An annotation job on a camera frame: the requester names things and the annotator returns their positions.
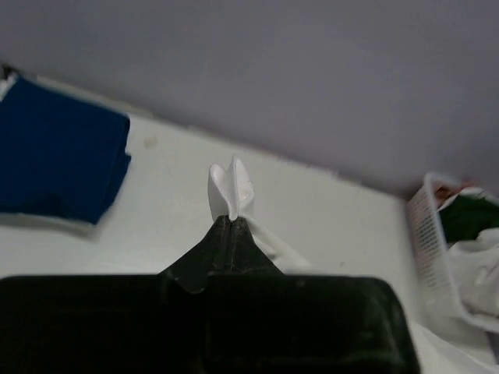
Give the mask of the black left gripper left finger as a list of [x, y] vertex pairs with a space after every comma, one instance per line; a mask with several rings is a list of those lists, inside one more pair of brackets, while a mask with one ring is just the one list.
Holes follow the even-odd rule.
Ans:
[[206, 287], [208, 275], [215, 271], [217, 257], [231, 226], [228, 216], [218, 217], [199, 243], [157, 276], [191, 294], [201, 292]]

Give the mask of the cream white t shirt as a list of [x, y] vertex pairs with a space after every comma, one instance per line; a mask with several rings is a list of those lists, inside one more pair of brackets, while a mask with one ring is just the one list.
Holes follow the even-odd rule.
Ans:
[[[498, 205], [497, 199], [481, 188], [472, 187], [452, 196], [440, 211], [458, 195], [483, 197]], [[472, 313], [497, 317], [498, 228], [482, 231], [475, 240], [448, 242], [448, 246], [448, 260], [462, 303]]]

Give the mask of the dark green t shirt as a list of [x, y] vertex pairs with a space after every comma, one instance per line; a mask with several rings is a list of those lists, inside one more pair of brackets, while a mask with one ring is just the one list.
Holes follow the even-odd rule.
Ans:
[[483, 197], [458, 195], [439, 214], [450, 243], [475, 240], [482, 231], [498, 228], [498, 205]]

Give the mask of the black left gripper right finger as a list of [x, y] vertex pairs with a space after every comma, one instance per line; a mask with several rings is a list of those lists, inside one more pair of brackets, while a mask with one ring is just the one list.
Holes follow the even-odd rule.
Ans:
[[232, 222], [229, 235], [229, 272], [239, 274], [283, 275], [253, 239], [243, 218]]

